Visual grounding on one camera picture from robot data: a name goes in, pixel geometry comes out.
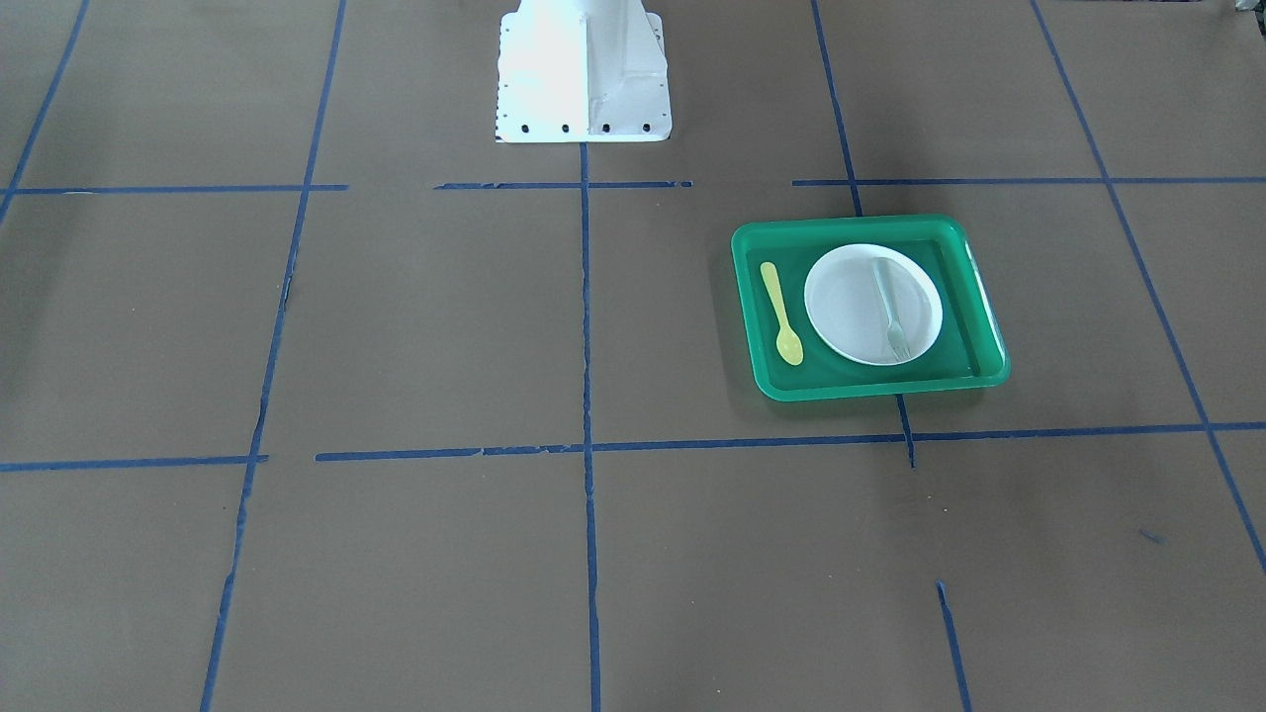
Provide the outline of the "yellow plastic spoon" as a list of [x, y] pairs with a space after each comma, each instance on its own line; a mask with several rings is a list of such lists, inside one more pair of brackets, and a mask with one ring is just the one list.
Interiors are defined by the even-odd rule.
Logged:
[[766, 296], [771, 302], [774, 321], [776, 321], [774, 348], [776, 348], [782, 362], [793, 367], [800, 366], [804, 361], [804, 347], [796, 329], [787, 321], [785, 294], [782, 293], [781, 280], [779, 280], [779, 270], [772, 262], [765, 261], [760, 265], [760, 275], [763, 279]]

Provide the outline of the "white round plate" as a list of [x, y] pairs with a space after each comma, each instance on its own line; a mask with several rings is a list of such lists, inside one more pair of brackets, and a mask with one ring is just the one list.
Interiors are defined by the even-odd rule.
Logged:
[[[885, 319], [874, 288], [871, 262], [889, 260], [893, 293], [910, 347], [899, 362], [885, 338]], [[944, 328], [944, 302], [931, 274], [896, 250], [860, 243], [841, 246], [812, 266], [804, 304], [817, 334], [842, 357], [874, 367], [895, 367], [931, 352]]]

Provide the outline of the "pale blue plastic fork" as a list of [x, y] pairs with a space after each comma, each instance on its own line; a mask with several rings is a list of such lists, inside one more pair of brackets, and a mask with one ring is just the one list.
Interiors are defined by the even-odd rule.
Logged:
[[893, 351], [894, 359], [899, 362], [905, 362], [912, 357], [910, 347], [903, 324], [899, 319], [895, 294], [891, 288], [889, 260], [882, 257], [874, 258], [871, 262], [871, 272], [874, 277], [874, 288], [876, 288], [879, 293], [882, 307], [885, 338]]

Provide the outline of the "green plastic tray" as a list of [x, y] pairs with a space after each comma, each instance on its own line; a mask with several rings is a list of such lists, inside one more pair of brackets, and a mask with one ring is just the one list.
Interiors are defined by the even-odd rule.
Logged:
[[[841, 246], [871, 243], [913, 258], [944, 302], [944, 328], [931, 352], [895, 367], [849, 361], [812, 327], [804, 304], [812, 266]], [[886, 215], [841, 220], [748, 222], [730, 239], [755, 383], [774, 402], [851, 400], [886, 394], [962, 391], [1004, 383], [1010, 359], [986, 296], [966, 231], [946, 215]], [[776, 318], [761, 262], [779, 270], [787, 321], [804, 347], [793, 367], [779, 357]]]

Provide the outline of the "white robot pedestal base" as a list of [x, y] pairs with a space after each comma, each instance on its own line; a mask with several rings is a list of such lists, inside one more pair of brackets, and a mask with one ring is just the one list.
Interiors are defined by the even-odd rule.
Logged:
[[495, 139], [666, 141], [668, 49], [642, 1], [522, 1], [498, 27]]

